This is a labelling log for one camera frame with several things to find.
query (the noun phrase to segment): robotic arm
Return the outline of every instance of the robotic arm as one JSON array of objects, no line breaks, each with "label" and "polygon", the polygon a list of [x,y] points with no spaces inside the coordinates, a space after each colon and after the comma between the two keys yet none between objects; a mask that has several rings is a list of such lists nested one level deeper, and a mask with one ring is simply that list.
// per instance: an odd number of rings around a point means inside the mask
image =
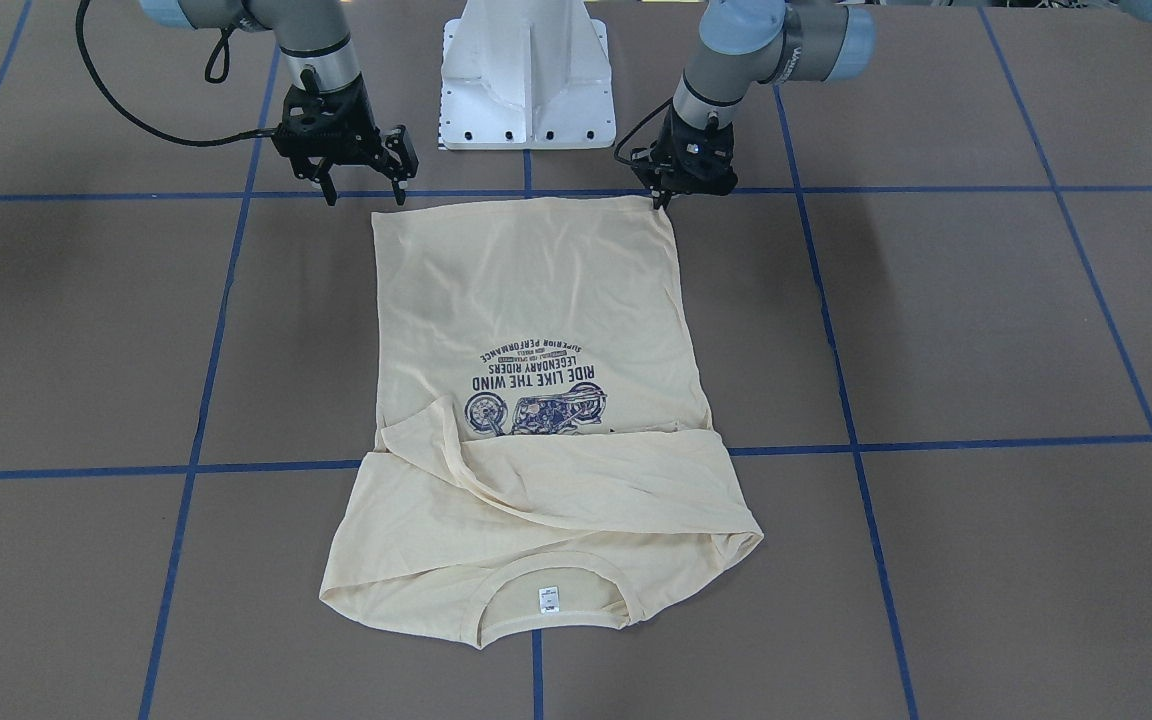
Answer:
[{"label": "robotic arm", "polygon": [[869,13],[841,5],[793,8],[785,0],[710,0],[700,41],[687,63],[659,136],[649,147],[617,159],[634,169],[662,209],[673,195],[727,195],[732,169],[732,120],[750,83],[838,81],[858,76],[874,46]]},{"label": "robotic arm", "polygon": [[335,205],[333,165],[366,165],[389,179],[394,200],[403,204],[419,160],[406,127],[376,127],[339,0],[141,0],[141,8],[166,26],[218,28],[223,38],[234,28],[273,29],[291,88],[270,137],[291,172]]}]

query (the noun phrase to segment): clothing tag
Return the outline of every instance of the clothing tag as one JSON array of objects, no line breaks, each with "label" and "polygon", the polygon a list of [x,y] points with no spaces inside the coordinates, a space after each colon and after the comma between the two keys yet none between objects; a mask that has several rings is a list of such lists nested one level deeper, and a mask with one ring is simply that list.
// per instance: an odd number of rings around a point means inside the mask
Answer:
[{"label": "clothing tag", "polygon": [[540,588],[540,614],[558,612],[558,588]]}]

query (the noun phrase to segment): white label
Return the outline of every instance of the white label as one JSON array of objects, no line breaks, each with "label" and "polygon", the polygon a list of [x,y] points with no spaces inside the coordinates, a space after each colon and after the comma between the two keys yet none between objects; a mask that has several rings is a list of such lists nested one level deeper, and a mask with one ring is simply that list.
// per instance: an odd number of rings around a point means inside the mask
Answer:
[{"label": "white label", "polygon": [[558,612],[558,588],[540,588],[540,614]]}]

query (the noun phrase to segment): beige t-shirt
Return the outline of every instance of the beige t-shirt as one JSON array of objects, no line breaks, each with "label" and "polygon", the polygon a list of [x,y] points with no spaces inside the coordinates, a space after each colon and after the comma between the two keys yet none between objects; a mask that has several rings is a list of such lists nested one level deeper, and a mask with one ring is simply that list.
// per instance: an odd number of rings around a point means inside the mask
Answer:
[{"label": "beige t-shirt", "polygon": [[372,225],[378,433],[324,575],[333,609],[484,647],[637,623],[753,550],[650,200]]}]

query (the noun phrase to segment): white plastic bracket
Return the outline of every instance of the white plastic bracket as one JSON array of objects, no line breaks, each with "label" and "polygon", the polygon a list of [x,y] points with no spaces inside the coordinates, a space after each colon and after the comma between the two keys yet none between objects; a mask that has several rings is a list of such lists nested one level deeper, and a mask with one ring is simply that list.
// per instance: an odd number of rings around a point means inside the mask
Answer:
[{"label": "white plastic bracket", "polygon": [[467,0],[444,26],[439,146],[576,150],[616,141],[607,26],[581,0]]}]

